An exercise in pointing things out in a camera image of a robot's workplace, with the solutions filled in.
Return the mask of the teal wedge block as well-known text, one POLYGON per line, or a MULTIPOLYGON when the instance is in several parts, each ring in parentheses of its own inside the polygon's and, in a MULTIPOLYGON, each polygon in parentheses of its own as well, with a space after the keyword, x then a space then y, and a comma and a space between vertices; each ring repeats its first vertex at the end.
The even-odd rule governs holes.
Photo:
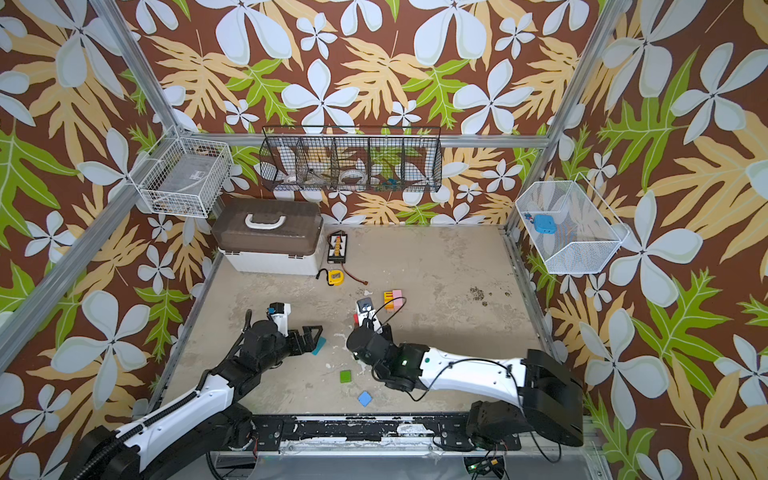
POLYGON ((325 346, 326 342, 327 340, 324 337, 320 337, 317 340, 315 349, 312 351, 312 354, 317 356, 320 353, 321 349, 325 346))

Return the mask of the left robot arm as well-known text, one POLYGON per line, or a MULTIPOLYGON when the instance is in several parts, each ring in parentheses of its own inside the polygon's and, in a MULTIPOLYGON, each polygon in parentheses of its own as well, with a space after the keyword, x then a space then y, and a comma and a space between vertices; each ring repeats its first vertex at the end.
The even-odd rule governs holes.
POLYGON ((115 430, 97 427, 70 456, 64 479, 166 479, 212 451, 246 447, 252 412, 240 400, 265 372, 288 357, 313 352, 320 325, 287 328, 287 316, 269 309, 264 320, 250 313, 222 361, 197 385, 167 405, 115 430))

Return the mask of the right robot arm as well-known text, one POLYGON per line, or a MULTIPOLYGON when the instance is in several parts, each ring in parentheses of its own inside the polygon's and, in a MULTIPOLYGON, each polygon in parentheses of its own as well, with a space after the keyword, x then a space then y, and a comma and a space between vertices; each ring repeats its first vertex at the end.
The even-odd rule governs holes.
POLYGON ((584 445, 582 383, 544 351, 530 349, 524 358, 507 360, 465 357, 421 344, 397 345, 365 327, 350 333, 346 347, 392 390, 489 398, 472 404, 466 423, 477 445, 495 446, 527 432, 565 446, 584 445))

